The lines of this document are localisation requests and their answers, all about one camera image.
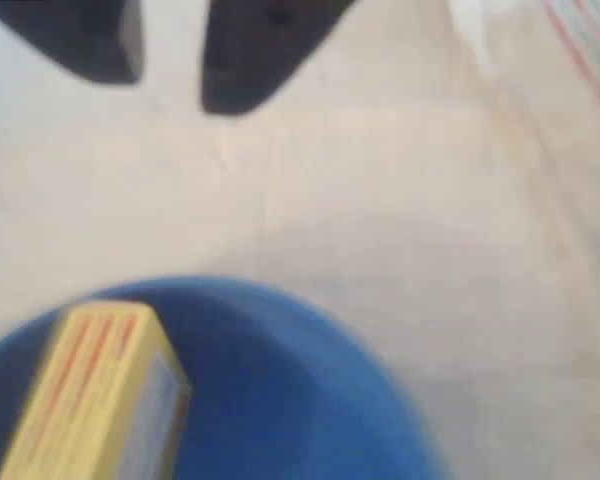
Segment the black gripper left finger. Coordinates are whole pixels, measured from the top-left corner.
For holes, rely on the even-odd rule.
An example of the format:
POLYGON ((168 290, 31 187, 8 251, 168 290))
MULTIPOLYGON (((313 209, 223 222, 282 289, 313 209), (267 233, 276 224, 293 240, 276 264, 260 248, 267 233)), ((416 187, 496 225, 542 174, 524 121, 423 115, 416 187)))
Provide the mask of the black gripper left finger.
POLYGON ((143 76, 140 1, 0 1, 0 23, 84 80, 137 84, 143 76))

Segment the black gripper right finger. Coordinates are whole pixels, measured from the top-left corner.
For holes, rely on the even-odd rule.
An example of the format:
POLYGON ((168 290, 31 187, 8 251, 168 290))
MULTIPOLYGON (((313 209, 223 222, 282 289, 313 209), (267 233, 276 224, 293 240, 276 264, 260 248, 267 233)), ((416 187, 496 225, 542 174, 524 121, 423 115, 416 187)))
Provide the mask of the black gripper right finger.
POLYGON ((200 103, 246 115, 269 100, 331 33, 350 1, 224 0, 208 5, 200 103))

